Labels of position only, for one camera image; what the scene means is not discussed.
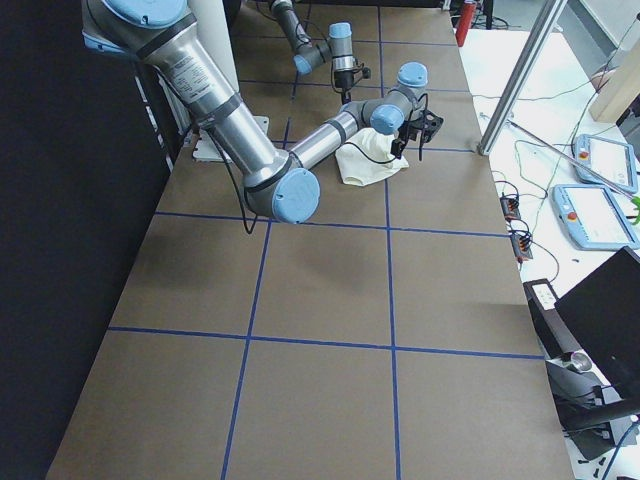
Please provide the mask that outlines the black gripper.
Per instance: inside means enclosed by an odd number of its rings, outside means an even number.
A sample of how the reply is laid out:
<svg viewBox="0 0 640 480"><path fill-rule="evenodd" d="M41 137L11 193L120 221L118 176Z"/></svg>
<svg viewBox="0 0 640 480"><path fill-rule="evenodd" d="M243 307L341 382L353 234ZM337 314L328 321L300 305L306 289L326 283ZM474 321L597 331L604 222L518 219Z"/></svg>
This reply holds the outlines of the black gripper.
<svg viewBox="0 0 640 480"><path fill-rule="evenodd" d="M439 132L444 119L433 112L421 112L413 120L406 121L399 130L399 138L395 138L391 143L390 154L401 159L406 144L410 141L418 141L420 145L429 143Z"/></svg>
<svg viewBox="0 0 640 480"><path fill-rule="evenodd" d="M340 95L348 95L355 84L355 74L352 70L340 70L332 73L332 85Z"/></svg>

